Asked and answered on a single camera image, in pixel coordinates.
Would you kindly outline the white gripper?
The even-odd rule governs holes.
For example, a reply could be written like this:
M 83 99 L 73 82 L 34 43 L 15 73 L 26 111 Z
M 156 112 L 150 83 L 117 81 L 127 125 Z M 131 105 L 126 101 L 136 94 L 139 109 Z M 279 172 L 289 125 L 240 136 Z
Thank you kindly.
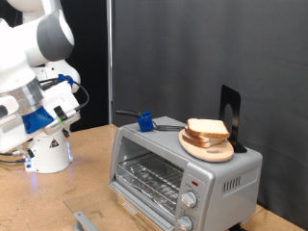
M 7 152 L 18 147 L 41 133 L 52 135 L 62 130 L 64 136 L 68 138 L 70 130 L 65 127 L 81 117 L 80 113 L 76 111 L 79 103 L 71 92 L 70 84 L 58 84 L 45 92 L 41 103 L 46 112 L 54 118 L 54 121 L 31 134 L 26 132 L 22 117 L 15 109 L 17 107 L 16 101 L 11 96 L 8 99 L 12 101 L 12 107 L 8 109 L 9 114 L 0 119 L 0 152 Z M 35 157 L 30 148 L 26 150 L 30 158 Z

